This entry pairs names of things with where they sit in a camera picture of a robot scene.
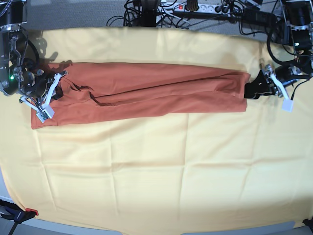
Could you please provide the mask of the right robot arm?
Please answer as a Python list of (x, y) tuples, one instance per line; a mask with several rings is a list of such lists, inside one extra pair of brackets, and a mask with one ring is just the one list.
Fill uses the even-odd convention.
[(23, 24), (27, 23), (27, 1), (0, 2), (0, 91), (20, 94), (20, 102), (37, 112), (47, 109), (61, 95), (58, 83), (67, 71), (47, 72), (39, 68), (39, 53)]

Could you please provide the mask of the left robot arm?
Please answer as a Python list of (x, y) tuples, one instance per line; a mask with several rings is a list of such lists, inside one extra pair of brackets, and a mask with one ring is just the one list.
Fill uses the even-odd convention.
[[(276, 95), (289, 98), (286, 88), (298, 87), (313, 76), (313, 2), (311, 0), (282, 0), (282, 15), (256, 11), (252, 6), (243, 10), (241, 22), (261, 26), (267, 35), (266, 46), (277, 68), (266, 65), (257, 77), (245, 85), (246, 99)], [(288, 46), (293, 59), (279, 60), (274, 56), (271, 43)]]

